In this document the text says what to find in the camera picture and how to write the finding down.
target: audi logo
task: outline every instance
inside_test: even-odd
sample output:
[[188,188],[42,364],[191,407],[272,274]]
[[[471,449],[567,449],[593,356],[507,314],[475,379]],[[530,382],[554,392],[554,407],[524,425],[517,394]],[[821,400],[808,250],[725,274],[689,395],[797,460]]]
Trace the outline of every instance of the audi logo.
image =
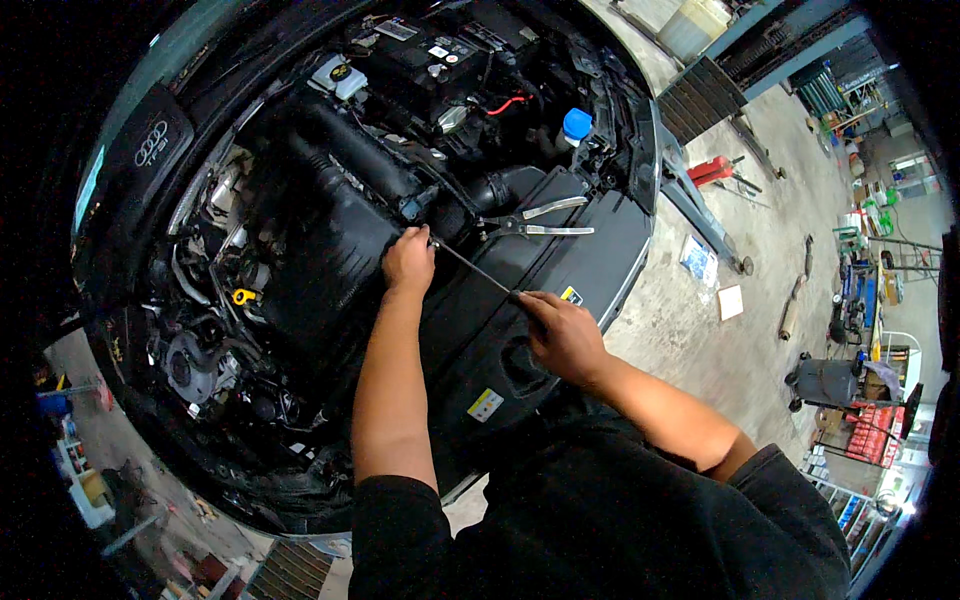
[[156,155],[167,145],[167,122],[157,121],[154,128],[147,135],[147,139],[140,144],[140,149],[133,156],[133,164],[138,167],[153,163]]

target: forearm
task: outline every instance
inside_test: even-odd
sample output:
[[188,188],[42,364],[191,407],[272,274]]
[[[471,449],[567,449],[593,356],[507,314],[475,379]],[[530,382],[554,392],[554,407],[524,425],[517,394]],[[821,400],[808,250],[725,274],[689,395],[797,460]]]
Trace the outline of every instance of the forearm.
[[421,310],[422,296],[403,290],[384,295],[353,402],[357,483],[372,475],[392,474],[437,489],[420,366]]
[[651,444],[692,461],[714,479],[726,481],[756,452],[723,415],[619,358],[611,358],[588,390],[629,419]]

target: black t-shirt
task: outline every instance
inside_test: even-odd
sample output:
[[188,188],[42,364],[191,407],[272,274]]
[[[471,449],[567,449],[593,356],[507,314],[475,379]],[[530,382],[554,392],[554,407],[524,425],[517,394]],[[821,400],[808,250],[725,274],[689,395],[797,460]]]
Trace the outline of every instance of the black t-shirt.
[[846,595],[850,556],[836,519],[775,445],[724,484],[661,456],[622,422],[551,435],[491,472],[483,521],[456,540],[426,484],[361,482],[350,597]]

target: red cable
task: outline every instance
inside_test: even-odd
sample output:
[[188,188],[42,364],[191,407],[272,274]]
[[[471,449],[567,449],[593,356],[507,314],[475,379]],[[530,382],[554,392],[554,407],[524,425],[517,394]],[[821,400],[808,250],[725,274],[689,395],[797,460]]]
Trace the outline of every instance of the red cable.
[[487,114],[488,114],[489,116],[494,116],[494,115],[496,115],[496,114],[500,114],[501,112],[503,112],[504,110],[506,110],[507,107],[508,107],[510,104],[512,104],[512,103],[514,103],[514,102],[526,102],[527,100],[529,100],[529,98],[524,98],[523,96],[514,96],[513,98],[511,98],[511,99],[508,100],[507,102],[503,103],[503,106],[500,107],[500,108],[498,108],[497,110],[488,110],[488,111],[487,111]]

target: sleeve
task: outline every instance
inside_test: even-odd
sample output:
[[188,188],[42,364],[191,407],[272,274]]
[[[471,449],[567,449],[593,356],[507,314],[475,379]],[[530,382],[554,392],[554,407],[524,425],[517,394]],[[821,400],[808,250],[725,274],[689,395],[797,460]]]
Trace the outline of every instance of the sleeve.
[[807,552],[826,589],[850,585],[850,550],[827,500],[769,444],[728,483]]
[[425,483],[399,475],[357,486],[350,598],[439,595],[453,538],[440,498]]

